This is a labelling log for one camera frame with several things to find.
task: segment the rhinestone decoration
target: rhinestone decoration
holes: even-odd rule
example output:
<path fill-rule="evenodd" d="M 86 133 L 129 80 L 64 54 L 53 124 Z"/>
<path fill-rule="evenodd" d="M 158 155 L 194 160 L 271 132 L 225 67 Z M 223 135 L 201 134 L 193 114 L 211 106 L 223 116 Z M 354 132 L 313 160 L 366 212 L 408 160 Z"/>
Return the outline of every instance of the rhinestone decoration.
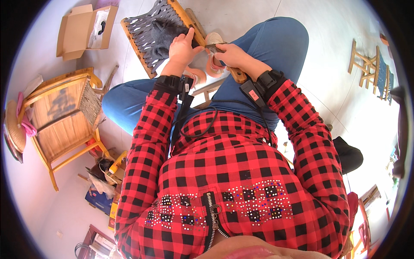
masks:
<path fill-rule="evenodd" d="M 268 220 L 279 218 L 293 219 L 289 196 L 286 195 L 280 180 L 266 180 L 255 184 L 228 188 L 216 196 L 216 202 L 226 212 L 237 213 L 238 218 L 249 219 L 252 226 L 259 226 Z M 184 230 L 200 231 L 206 228 L 204 207 L 201 207 L 198 194 L 167 194 L 154 201 L 148 212 L 145 225 L 156 224 L 171 229 L 172 223 L 180 224 Z"/>
<path fill-rule="evenodd" d="M 229 196 L 228 193 L 233 195 L 234 202 L 224 198 Z M 229 188 L 228 192 L 222 193 L 222 196 L 227 211 L 233 212 L 233 209 L 237 209 L 241 217 L 247 217 L 251 221 L 252 226 L 259 226 L 268 220 L 283 216 L 294 218 L 289 198 L 280 180 L 266 180 L 252 185 Z"/>
<path fill-rule="evenodd" d="M 196 203 L 198 194 L 167 194 L 156 199 L 148 212 L 145 225 L 153 227 L 156 224 L 171 229 L 172 223 L 181 223 L 184 230 L 205 228 L 204 216 L 192 205 Z"/>

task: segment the yellow bottle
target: yellow bottle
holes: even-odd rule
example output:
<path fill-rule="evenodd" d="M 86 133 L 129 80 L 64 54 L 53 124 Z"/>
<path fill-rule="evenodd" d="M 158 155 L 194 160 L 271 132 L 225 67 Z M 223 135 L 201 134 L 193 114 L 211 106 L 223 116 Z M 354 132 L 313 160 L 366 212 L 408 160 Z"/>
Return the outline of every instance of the yellow bottle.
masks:
<path fill-rule="evenodd" d="M 111 167 L 109 168 L 109 172 L 111 172 L 111 174 L 115 174 L 116 170 L 118 170 L 118 167 L 122 164 L 122 160 L 124 160 L 124 158 L 127 157 L 128 152 L 124 151 L 122 152 L 122 154 L 118 157 L 117 160 L 115 160 L 115 162 L 111 165 Z"/>

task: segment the hand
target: hand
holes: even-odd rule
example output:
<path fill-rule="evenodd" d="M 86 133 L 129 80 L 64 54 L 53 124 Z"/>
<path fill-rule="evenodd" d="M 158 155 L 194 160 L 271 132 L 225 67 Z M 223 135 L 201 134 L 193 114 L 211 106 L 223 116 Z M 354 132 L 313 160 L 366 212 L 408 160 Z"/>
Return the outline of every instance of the hand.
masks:
<path fill-rule="evenodd" d="M 243 67 L 252 59 L 249 54 L 235 44 L 216 44 L 216 47 L 225 52 L 217 52 L 214 54 L 214 57 L 223 61 L 231 68 L 240 68 L 243 70 Z"/>
<path fill-rule="evenodd" d="M 194 37 L 194 28 L 188 30 L 187 35 L 180 34 L 175 37 L 170 45 L 170 61 L 165 65 L 161 75 L 175 75 L 181 77 L 185 68 L 193 61 L 195 55 L 204 50 L 204 47 L 198 46 L 192 48 L 191 41 Z"/>
<path fill-rule="evenodd" d="M 263 72 L 272 70 L 270 66 L 253 58 L 235 44 L 216 44 L 216 47 L 225 52 L 217 52 L 214 54 L 214 57 L 223 61 L 231 68 L 240 68 L 243 72 L 248 74 L 254 82 L 256 82 L 257 78 Z"/>
<path fill-rule="evenodd" d="M 204 47 L 191 47 L 191 41 L 194 37 L 194 28 L 188 30 L 187 35 L 180 34 L 175 37 L 170 45 L 170 62 L 188 66 L 193 61 L 195 55 L 204 50 Z"/>

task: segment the zipper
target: zipper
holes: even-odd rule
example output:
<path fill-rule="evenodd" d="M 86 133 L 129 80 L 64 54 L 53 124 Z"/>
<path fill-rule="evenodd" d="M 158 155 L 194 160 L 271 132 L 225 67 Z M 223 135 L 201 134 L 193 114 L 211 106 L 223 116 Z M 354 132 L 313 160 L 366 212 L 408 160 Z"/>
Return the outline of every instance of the zipper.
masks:
<path fill-rule="evenodd" d="M 207 205 L 208 205 L 207 214 L 210 215 L 211 222 L 212 222 L 211 239 L 207 246 L 207 249 L 205 249 L 205 251 L 207 251 L 211 248 L 211 245 L 213 244 L 214 234 L 216 230 L 220 234 L 225 236 L 226 238 L 229 238 L 230 236 L 222 228 L 220 228 L 219 214 L 221 213 L 221 206 L 219 204 L 213 203 L 214 194 L 212 194 L 211 192 L 207 192 L 205 195 L 207 197 Z"/>

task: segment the blue jeans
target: blue jeans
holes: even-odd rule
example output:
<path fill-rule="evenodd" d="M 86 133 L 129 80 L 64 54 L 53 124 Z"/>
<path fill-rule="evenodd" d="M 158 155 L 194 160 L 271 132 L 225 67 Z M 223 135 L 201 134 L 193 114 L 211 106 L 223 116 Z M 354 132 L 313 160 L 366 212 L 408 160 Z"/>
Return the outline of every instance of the blue jeans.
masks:
<path fill-rule="evenodd" d="M 232 43 L 241 47 L 250 56 L 266 63 L 272 69 L 284 72 L 285 77 L 295 84 L 298 82 L 308 51 L 309 36 L 305 27 L 289 17 L 275 17 L 261 22 L 251 28 L 245 35 Z M 119 84 L 112 88 L 103 98 L 102 108 L 106 116 L 132 135 L 141 115 L 148 93 L 156 79 L 141 79 Z M 221 111 L 232 111 L 244 115 L 265 127 L 260 114 L 243 104 L 233 102 L 214 102 L 214 100 L 238 100 L 251 104 L 239 90 L 229 75 L 212 98 L 210 106 Z M 269 107 L 263 109 L 270 130 L 274 131 L 279 121 L 276 113 Z"/>

